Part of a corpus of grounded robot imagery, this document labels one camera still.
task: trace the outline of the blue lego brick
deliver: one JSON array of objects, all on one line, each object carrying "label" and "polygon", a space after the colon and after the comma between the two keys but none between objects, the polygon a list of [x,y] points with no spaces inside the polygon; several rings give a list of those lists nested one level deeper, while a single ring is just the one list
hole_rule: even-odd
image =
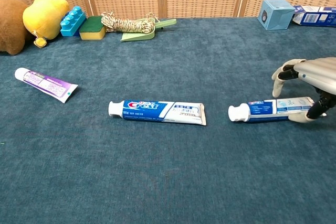
[{"label": "blue lego brick", "polygon": [[75,6],[61,21],[61,34],[64,37],[79,36],[79,28],[85,21],[85,13]]}]

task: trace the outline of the rope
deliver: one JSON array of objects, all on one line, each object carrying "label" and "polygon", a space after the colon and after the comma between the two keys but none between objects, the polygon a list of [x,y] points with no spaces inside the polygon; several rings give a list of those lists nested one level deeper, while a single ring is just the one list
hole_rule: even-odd
[{"label": "rope", "polygon": [[147,19],[132,20],[124,18],[115,18],[113,12],[102,13],[101,22],[106,26],[106,32],[123,31],[124,33],[143,33],[149,34],[153,31],[155,23],[150,18],[157,17],[153,13],[147,14]]}]

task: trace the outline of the brown plush toy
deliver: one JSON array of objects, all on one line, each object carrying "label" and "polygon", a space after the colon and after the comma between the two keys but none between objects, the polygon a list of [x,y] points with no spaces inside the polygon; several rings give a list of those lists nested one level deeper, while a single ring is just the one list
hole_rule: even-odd
[{"label": "brown plush toy", "polygon": [[27,40],[34,38],[23,24],[22,15],[27,7],[20,0],[0,0],[0,52],[16,55]]}]

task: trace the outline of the blue and white toothpaste tube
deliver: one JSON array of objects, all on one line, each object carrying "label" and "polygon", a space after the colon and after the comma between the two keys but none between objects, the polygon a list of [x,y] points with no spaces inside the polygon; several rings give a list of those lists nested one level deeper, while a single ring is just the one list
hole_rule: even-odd
[{"label": "blue and white toothpaste tube", "polygon": [[62,103],[67,101],[78,86],[26,68],[18,68],[14,75],[16,79],[56,98]]},{"label": "blue and white toothpaste tube", "polygon": [[288,120],[289,114],[307,112],[313,104],[310,97],[255,101],[242,103],[238,107],[230,106],[228,115],[232,122]]},{"label": "blue and white toothpaste tube", "polygon": [[127,120],[206,125],[202,103],[124,100],[110,102],[109,115]]}]

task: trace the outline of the blue and white box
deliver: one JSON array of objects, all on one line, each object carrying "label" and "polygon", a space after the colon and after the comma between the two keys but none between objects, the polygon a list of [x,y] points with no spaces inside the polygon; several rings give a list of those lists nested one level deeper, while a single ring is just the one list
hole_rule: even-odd
[{"label": "blue and white box", "polygon": [[294,12],[286,0],[263,0],[258,20],[266,30],[287,29]]},{"label": "blue and white box", "polygon": [[293,22],[301,26],[336,27],[336,7],[296,5]]}]

